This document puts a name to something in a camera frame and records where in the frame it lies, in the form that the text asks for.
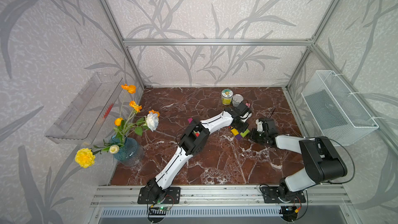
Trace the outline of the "yellow green labelled tin can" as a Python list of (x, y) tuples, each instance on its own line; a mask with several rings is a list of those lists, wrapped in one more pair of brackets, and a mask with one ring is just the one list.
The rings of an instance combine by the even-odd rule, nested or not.
[(233, 91), (231, 89), (224, 89), (221, 92), (221, 101), (223, 105), (230, 105), (233, 99)]

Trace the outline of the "yellow block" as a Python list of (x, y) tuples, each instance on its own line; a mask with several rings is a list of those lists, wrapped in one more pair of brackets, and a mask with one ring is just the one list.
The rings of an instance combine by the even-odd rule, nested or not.
[(234, 128), (231, 128), (231, 132), (233, 133), (234, 136), (239, 135), (239, 132)]

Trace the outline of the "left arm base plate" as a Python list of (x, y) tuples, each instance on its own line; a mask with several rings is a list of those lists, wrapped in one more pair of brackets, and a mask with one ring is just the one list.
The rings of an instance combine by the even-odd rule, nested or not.
[(150, 188), (149, 186), (140, 189), (138, 204), (178, 204), (180, 201), (181, 188), (170, 187), (166, 190)]

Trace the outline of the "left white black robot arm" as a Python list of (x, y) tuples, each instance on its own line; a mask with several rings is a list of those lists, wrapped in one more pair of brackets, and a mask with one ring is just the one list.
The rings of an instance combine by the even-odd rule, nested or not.
[(212, 118), (192, 120), (180, 137), (178, 148), (166, 167), (148, 181), (148, 199), (159, 202), (165, 197), (167, 189), (170, 188), (181, 168), (189, 159), (203, 150), (211, 134), (229, 126), (239, 132), (244, 132), (248, 128), (247, 119), (251, 115), (250, 109), (240, 111), (228, 107)]

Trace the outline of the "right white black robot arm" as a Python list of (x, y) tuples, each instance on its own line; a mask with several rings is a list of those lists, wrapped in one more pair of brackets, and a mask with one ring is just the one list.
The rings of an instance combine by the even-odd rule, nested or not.
[(252, 141), (270, 145), (281, 150), (289, 150), (302, 156), (304, 168), (280, 180), (279, 186), (272, 191), (283, 202), (290, 202), (304, 189), (328, 180), (347, 175), (347, 167), (325, 136), (304, 138), (289, 135), (269, 135), (267, 131), (252, 129)]

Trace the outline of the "flower bouquet in glass vase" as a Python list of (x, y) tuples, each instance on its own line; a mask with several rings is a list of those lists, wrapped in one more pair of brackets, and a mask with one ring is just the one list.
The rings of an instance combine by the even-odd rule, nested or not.
[(117, 161), (127, 167), (133, 167), (139, 163), (144, 155), (143, 148), (129, 135), (135, 133), (142, 136), (147, 130), (155, 131), (159, 125), (160, 113), (150, 110), (146, 116), (135, 121), (135, 115), (140, 113), (143, 107), (135, 101), (130, 101), (129, 107), (132, 108), (132, 111), (127, 118), (123, 118), (122, 113), (119, 113), (119, 118), (114, 121), (115, 134), (110, 141), (103, 141), (101, 147), (94, 146), (94, 149), (82, 148), (77, 151), (75, 162), (80, 167), (86, 169), (93, 166), (95, 155), (104, 152), (112, 154)]

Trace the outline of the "silver tin can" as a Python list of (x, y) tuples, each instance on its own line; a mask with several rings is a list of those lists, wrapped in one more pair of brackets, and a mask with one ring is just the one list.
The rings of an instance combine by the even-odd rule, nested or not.
[(244, 100), (244, 97), (240, 94), (233, 95), (232, 104), (234, 107), (238, 107), (240, 103)]

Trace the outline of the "right circuit board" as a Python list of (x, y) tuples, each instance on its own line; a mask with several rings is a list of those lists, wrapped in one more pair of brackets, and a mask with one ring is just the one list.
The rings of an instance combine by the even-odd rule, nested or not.
[(283, 216), (293, 216), (297, 217), (298, 213), (300, 212), (301, 207), (296, 207), (296, 206), (282, 206), (279, 210), (279, 214), (282, 214)]

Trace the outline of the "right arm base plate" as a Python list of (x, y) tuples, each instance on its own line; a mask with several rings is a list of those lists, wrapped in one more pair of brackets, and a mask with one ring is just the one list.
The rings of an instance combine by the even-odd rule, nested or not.
[(303, 191), (291, 192), (285, 186), (260, 185), (264, 203), (306, 203)]

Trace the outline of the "circuit board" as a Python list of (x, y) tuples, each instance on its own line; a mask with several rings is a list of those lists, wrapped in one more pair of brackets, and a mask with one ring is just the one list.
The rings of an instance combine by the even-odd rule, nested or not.
[(282, 214), (283, 216), (293, 216), (297, 217), (298, 213), (300, 212), (301, 207), (296, 207), (296, 206), (282, 206), (279, 210), (279, 214)]
[(173, 205), (151, 205), (148, 207), (148, 215), (154, 215), (154, 216), (161, 216), (161, 215), (166, 215), (168, 212), (170, 212), (173, 208)]

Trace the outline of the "left circuit board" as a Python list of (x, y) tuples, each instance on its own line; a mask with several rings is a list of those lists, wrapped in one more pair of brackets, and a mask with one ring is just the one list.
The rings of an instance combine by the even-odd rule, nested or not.
[(161, 215), (166, 215), (168, 212), (170, 212), (173, 208), (173, 205), (151, 205), (148, 207), (148, 215), (154, 215), (154, 216), (161, 216)]

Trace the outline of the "clear plastic wall shelf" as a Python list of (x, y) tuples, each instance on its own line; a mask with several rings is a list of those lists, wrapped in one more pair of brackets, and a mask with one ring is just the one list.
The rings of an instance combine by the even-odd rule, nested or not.
[(121, 76), (94, 73), (45, 132), (56, 144), (91, 145), (121, 93)]

